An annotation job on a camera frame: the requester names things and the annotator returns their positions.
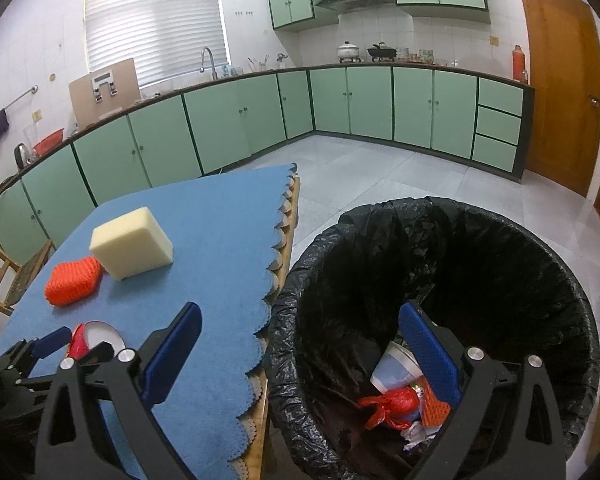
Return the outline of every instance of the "gray floor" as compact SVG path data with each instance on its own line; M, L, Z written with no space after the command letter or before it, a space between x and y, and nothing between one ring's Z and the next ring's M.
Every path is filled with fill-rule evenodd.
M405 197L453 198L507 216L554 248L586 291L600 336L600 218L580 195L529 171L517 184L433 156L326 136L299 140L240 170L287 162L298 164L301 179L292 263L353 207ZM291 463L280 434L273 436L279 471L266 479L308 478ZM587 431L570 460L569 478L584 470L589 439Z

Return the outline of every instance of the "yellow sponge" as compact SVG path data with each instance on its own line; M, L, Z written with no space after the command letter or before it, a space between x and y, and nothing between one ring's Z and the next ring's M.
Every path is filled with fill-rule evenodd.
M173 244L147 207L96 227L89 250L118 281L173 263Z

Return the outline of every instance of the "drawer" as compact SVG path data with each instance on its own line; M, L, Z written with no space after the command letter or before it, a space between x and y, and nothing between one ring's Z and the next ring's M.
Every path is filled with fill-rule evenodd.
M511 144L518 144L520 136L520 118L478 107L478 125L475 131L487 137L504 140Z
M480 100L478 104L520 117L524 95L525 91L517 86L480 78Z
M515 146L510 144L476 135L472 159L510 173L513 171L517 150Z

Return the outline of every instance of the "faucet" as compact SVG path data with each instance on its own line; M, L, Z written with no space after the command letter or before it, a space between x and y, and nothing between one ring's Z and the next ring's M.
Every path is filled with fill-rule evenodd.
M202 61L200 61L200 73L205 73L205 50L209 51L209 57L211 58L211 70L214 73L214 81L218 80L218 72L216 72L216 64L214 63L214 55L211 53L211 49L206 46L202 49Z

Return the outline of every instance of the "black garbage bag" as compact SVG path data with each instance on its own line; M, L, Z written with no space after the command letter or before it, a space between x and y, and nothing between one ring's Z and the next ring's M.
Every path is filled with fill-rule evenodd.
M593 313L565 263L525 228L441 198L360 206L319 235L273 306L264 365L274 422L314 479L403 479L422 456L398 431L365 431L360 397L417 300L464 346L549 373L568 458L600 378Z

